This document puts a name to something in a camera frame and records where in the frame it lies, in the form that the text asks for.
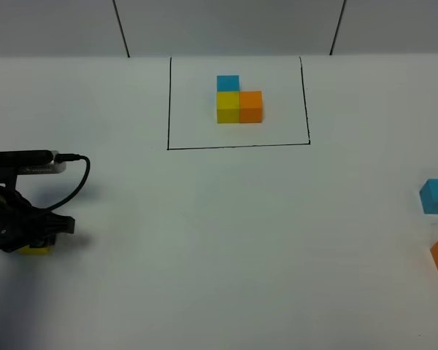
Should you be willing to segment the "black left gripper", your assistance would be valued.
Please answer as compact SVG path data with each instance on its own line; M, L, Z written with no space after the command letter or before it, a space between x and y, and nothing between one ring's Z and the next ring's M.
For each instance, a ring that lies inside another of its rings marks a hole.
M56 236L49 236L36 225L26 221L34 210L31 203L17 190L0 185L0 250L13 252L24 246L55 246ZM73 234L75 219L69 216L49 214L47 233Z

